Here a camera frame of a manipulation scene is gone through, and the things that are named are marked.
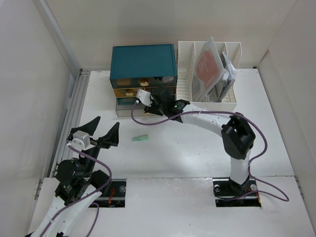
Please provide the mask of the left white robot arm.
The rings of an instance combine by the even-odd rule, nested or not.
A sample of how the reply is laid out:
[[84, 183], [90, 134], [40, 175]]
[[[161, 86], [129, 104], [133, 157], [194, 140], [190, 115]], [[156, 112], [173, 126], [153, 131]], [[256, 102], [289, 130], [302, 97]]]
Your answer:
[[93, 138], [100, 116], [83, 126], [70, 130], [66, 146], [78, 154], [78, 158], [65, 159], [57, 166], [54, 176], [59, 182], [55, 195], [38, 228], [31, 237], [68, 237], [79, 217], [95, 200], [109, 193], [112, 182], [111, 169], [98, 160], [101, 149], [119, 144], [119, 122], [108, 133]]

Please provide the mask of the pale green highlighter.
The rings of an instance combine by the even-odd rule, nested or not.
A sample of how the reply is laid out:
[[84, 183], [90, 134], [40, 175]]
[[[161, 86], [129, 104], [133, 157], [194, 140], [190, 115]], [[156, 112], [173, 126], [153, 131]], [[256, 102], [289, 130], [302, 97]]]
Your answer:
[[133, 142], [143, 142], [143, 141], [148, 141], [149, 136], [146, 135], [139, 135], [139, 136], [135, 136], [131, 139], [131, 141]]

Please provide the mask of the red booklet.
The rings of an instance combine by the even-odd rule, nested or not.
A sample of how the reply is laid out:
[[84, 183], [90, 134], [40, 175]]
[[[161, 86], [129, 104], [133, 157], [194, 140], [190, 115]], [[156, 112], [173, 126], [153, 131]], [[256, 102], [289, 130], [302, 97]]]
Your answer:
[[200, 102], [222, 78], [226, 69], [223, 66], [215, 41], [211, 38], [195, 52], [192, 78], [192, 101]]

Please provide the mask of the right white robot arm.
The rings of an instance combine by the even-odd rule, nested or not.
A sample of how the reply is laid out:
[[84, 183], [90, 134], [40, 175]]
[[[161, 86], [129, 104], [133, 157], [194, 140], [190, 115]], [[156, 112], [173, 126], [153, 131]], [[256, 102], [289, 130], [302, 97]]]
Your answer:
[[229, 189], [231, 196], [241, 195], [249, 182], [248, 162], [255, 134], [249, 123], [237, 115], [220, 115], [197, 107], [186, 100], [175, 100], [163, 88], [151, 92], [139, 89], [137, 98], [145, 105], [145, 111], [184, 124], [196, 125], [222, 138], [224, 150], [231, 158]]

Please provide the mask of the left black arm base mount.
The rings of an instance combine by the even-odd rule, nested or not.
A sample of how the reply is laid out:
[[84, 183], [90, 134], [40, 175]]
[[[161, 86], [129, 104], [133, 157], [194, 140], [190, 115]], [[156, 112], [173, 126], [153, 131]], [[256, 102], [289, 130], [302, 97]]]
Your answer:
[[108, 191], [94, 202], [100, 208], [124, 208], [126, 195], [126, 179], [113, 179]]

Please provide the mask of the grey setup guide manual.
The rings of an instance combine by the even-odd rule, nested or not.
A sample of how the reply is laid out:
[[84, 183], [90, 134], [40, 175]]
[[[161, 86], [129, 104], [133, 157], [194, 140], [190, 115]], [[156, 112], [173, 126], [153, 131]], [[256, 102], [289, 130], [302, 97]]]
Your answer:
[[233, 66], [228, 56], [222, 52], [220, 55], [221, 61], [225, 72], [222, 78], [212, 88], [207, 95], [207, 102], [221, 102], [222, 99], [228, 94], [229, 90], [233, 87], [236, 77], [237, 69]]

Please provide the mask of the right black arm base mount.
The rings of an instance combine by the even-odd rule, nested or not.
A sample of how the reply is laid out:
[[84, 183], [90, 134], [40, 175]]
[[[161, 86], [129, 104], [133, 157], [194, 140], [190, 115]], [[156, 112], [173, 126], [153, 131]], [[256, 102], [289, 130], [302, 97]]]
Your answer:
[[230, 178], [214, 178], [213, 194], [216, 207], [261, 207], [261, 201], [254, 179], [247, 179], [239, 185]]

